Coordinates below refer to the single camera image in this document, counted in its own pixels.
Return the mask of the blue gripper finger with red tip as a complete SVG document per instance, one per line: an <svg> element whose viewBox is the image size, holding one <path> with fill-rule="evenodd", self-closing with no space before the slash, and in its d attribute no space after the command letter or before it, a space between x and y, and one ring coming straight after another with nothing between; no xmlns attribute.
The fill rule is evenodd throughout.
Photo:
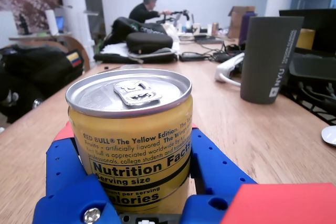
<svg viewBox="0 0 336 224"><path fill-rule="evenodd" d="M70 123L46 152L46 195L36 204L33 223L120 223L95 175L88 175L74 145Z"/></svg>
<svg viewBox="0 0 336 224"><path fill-rule="evenodd" d="M196 195L188 197L181 223L220 223L241 185L255 183L195 125L190 173Z"/></svg>

